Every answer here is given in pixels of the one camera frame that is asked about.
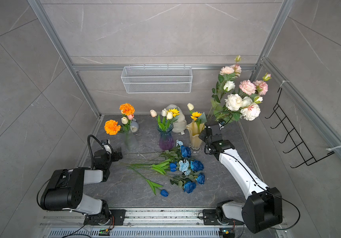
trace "sunflower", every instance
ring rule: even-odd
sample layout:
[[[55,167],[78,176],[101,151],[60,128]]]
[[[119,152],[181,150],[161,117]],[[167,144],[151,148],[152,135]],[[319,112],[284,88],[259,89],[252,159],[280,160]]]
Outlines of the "sunflower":
[[[122,105],[120,105],[121,113],[125,114],[125,115],[132,115],[135,112],[135,108],[129,104],[129,103],[124,103]]]
[[[118,122],[114,120],[106,121],[104,125],[104,130],[110,135],[116,135],[120,131],[120,128],[121,126],[118,126]]]
[[[193,112],[193,113],[192,113],[192,116],[190,116],[190,117],[195,121],[195,120],[197,120],[197,118],[198,118],[199,116],[201,116],[201,115],[202,115],[202,113]]]
[[[173,108],[170,109],[168,112],[172,112],[173,113],[173,117],[178,116],[180,114],[180,111],[178,111],[177,109]]]

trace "yellow glass vase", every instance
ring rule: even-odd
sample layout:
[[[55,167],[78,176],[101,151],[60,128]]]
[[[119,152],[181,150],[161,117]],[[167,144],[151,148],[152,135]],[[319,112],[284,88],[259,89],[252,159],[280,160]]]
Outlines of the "yellow glass vase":
[[[192,150],[199,150],[202,140],[198,138],[201,131],[205,129],[204,123],[201,123],[199,125],[199,128],[197,127],[197,123],[195,121],[192,121],[192,123],[187,124],[187,129],[189,131],[189,137],[190,137],[190,148]]]

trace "black wire rack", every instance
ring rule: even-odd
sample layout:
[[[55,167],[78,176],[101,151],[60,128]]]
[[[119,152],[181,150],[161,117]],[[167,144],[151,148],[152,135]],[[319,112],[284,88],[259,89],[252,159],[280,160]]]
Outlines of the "black wire rack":
[[[282,109],[282,108],[280,107],[280,105],[279,105],[279,98],[280,98],[281,92],[282,92],[282,88],[279,88],[279,89],[278,89],[279,96],[278,96],[278,100],[276,101],[275,106],[273,107],[273,113],[272,113],[269,117],[265,117],[265,118],[266,118],[266,119],[269,119],[273,114],[277,115],[277,117],[279,118],[279,121],[280,121],[280,122],[279,122],[278,125],[276,125],[275,127],[271,127],[271,129],[275,129],[275,128],[277,128],[280,124],[282,124],[283,127],[285,128],[286,132],[287,132],[287,135],[286,135],[286,137],[284,138],[284,140],[283,140],[282,142],[279,141],[279,143],[281,143],[281,144],[284,143],[284,142],[286,141],[287,137],[289,136],[289,137],[291,138],[293,144],[295,145],[291,150],[289,150],[288,152],[284,152],[284,151],[283,151],[283,153],[287,154],[287,153],[291,152],[292,150],[297,149],[297,151],[298,151],[299,154],[301,155],[302,159],[304,160],[303,163],[301,163],[301,164],[299,164],[299,165],[297,165],[297,166],[295,166],[295,167],[292,167],[292,166],[290,166],[290,167],[291,167],[291,168],[297,168],[297,167],[299,167],[300,165],[303,165],[303,164],[306,164],[307,166],[309,166],[309,165],[312,165],[312,164],[314,164],[314,163],[317,163],[317,162],[319,162],[320,160],[325,159],[325,158],[327,158],[328,156],[334,154],[334,152],[331,151],[331,152],[329,152],[326,156],[322,157],[321,159],[316,159],[315,156],[312,155],[310,149],[308,148],[308,146],[306,145],[306,143],[304,142],[304,140],[303,140],[302,137],[300,136],[299,132],[296,130],[295,126],[292,124],[292,122],[290,121],[290,119],[287,117],[287,115],[285,114],[285,112],[283,111],[283,109]],[[280,111],[283,113],[284,116],[279,116],[279,114],[276,112],[278,108],[280,109]],[[287,129],[286,125],[284,124],[284,122],[283,122],[284,120],[288,120],[289,123],[292,125],[292,129],[291,129],[290,131]],[[299,136],[299,138],[300,138],[300,140],[301,140],[300,143],[297,144],[297,142],[292,138],[292,136],[291,136],[291,132],[292,132],[292,131],[295,131],[296,134]],[[308,150],[308,152],[309,152],[309,154],[310,154],[310,158],[309,158],[309,159],[306,160],[306,159],[304,158],[304,156],[302,155],[301,150],[299,150],[299,148],[298,148],[299,145],[302,145],[302,146],[305,146],[305,147],[306,147],[306,149]]]

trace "purple glass vase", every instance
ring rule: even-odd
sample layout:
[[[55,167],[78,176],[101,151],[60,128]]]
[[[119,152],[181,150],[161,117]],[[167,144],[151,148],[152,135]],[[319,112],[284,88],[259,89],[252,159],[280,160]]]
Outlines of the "purple glass vase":
[[[162,131],[159,126],[157,126],[157,130],[160,132],[160,140],[159,140],[159,147],[162,150],[170,150],[174,147],[174,140],[171,134],[173,130],[173,124],[169,125],[168,130]]]

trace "metal wire basket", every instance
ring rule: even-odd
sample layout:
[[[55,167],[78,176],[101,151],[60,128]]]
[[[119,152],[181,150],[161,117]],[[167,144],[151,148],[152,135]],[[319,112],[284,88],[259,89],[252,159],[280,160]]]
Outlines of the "metal wire basket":
[[[128,66],[122,81],[127,93],[190,93],[192,67],[189,66]]]

